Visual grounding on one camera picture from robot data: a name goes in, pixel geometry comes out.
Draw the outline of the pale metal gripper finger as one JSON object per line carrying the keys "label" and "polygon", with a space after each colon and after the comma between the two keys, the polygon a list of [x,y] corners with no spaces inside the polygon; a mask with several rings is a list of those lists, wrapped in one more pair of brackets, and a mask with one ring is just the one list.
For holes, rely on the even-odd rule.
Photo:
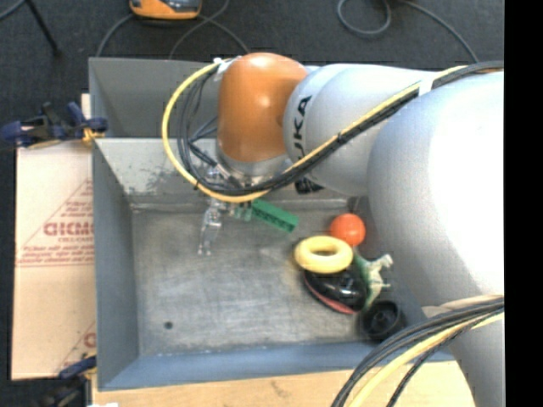
{"label": "pale metal gripper finger", "polygon": [[208,212],[205,211],[202,216],[200,230],[199,230],[199,245],[197,249],[197,255],[203,255],[206,249],[207,225],[208,225]]}
{"label": "pale metal gripper finger", "polygon": [[222,227],[221,211],[215,208],[209,208],[207,211],[206,230],[205,230],[205,254],[211,255],[214,241]]}

